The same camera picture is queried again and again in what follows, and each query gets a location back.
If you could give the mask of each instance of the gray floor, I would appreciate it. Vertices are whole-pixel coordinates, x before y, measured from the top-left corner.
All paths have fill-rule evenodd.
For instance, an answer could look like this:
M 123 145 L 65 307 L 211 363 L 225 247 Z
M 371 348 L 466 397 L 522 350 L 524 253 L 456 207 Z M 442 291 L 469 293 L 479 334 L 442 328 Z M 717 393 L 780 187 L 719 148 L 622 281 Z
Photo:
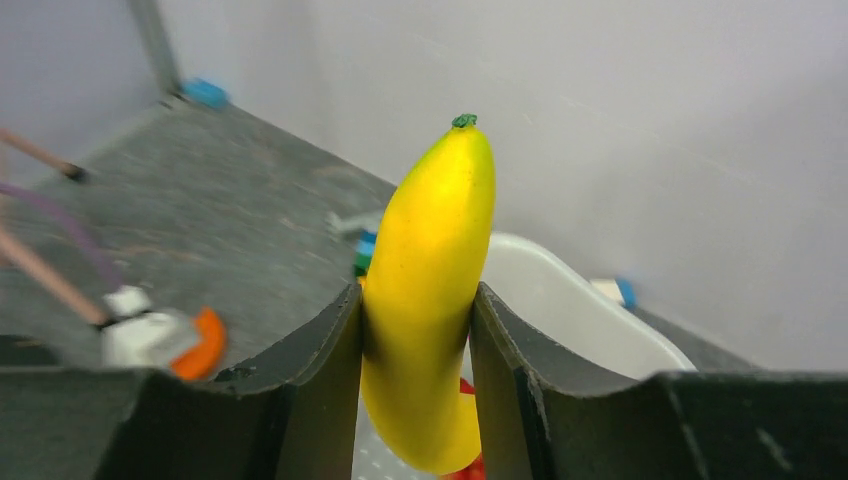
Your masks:
M 160 306 L 225 319 L 225 365 L 317 314 L 351 280 L 353 243 L 326 233 L 329 211 L 380 208 L 392 186 L 237 109 L 178 108 L 87 162 L 91 180 L 38 191 L 92 231 L 129 284 Z M 92 298 L 104 283 L 68 237 L 29 207 L 6 224 Z M 701 369 L 750 365 L 646 312 Z M 0 332 L 39 338 L 69 363 L 99 361 L 97 334 L 15 269 L 0 272 Z

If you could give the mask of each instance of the white wall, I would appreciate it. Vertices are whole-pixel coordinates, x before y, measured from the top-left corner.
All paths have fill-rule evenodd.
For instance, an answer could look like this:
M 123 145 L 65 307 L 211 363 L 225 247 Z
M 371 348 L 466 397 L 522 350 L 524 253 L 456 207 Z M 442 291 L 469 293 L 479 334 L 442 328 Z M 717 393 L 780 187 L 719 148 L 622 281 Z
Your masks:
M 500 228 L 755 362 L 848 368 L 848 3 L 215 0 L 212 34 L 160 1 L 249 112 L 392 182 L 476 113 Z
M 159 98 L 126 1 L 0 2 L 0 127 L 77 160 Z M 55 175 L 7 151 L 13 183 Z

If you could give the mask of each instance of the yellow banana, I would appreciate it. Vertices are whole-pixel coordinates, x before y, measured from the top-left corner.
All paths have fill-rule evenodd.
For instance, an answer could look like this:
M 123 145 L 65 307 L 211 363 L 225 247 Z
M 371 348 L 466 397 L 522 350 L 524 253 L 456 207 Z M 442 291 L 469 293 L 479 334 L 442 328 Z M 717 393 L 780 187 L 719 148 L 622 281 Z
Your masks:
M 495 165 L 464 114 L 392 195 L 363 282 L 362 395 L 413 468 L 444 475 L 480 454 L 473 395 L 459 393 L 471 303 L 495 209 Z

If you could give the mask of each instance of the red toy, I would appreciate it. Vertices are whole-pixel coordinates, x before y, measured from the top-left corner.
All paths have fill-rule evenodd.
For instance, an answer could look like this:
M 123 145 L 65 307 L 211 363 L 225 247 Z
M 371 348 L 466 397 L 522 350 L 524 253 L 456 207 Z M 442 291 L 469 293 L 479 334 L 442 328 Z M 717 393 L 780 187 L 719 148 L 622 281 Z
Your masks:
M 464 393 L 466 395 L 474 395 L 474 387 L 471 386 L 464 378 L 460 377 L 459 379 L 459 393 Z M 465 467 L 464 469 L 451 473 L 450 475 L 445 475 L 442 477 L 443 480 L 485 480 L 486 474 L 483 470 L 483 455 L 481 454 L 477 457 L 471 465 Z

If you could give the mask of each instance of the white plastic container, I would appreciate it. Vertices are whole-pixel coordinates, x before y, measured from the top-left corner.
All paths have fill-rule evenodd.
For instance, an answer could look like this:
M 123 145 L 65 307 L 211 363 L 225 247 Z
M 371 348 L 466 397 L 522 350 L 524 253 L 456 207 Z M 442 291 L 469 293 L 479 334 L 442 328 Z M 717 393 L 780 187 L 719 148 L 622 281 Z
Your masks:
M 660 370 L 695 369 L 668 339 L 526 238 L 493 233 L 483 281 L 525 322 L 608 370 L 638 380 Z M 473 383 L 468 347 L 462 376 Z M 435 478 L 413 471 L 391 453 L 361 400 L 354 448 L 354 480 Z

